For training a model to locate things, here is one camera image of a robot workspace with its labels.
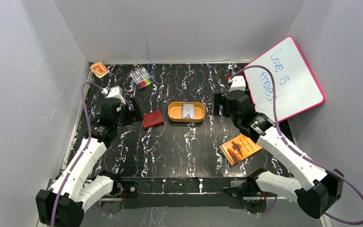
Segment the red leather card holder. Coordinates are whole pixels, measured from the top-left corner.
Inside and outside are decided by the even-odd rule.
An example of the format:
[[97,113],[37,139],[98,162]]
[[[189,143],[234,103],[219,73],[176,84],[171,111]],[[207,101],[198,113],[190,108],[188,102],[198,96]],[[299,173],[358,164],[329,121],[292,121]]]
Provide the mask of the red leather card holder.
[[147,113],[143,116],[142,125],[144,129],[149,129],[164,124],[161,111]]

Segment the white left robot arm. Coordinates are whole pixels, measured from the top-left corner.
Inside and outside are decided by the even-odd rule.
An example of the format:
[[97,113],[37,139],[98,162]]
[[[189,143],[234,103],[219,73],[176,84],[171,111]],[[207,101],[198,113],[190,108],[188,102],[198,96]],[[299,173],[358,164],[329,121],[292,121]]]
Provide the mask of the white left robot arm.
[[87,133],[62,175],[36,195],[39,221],[51,227],[78,227],[85,212],[102,197],[116,197],[124,193],[119,174],[103,170],[87,183],[92,168],[117,137],[119,127],[143,120],[136,98],[130,99],[133,109],[119,98],[107,98],[101,112],[87,122]]

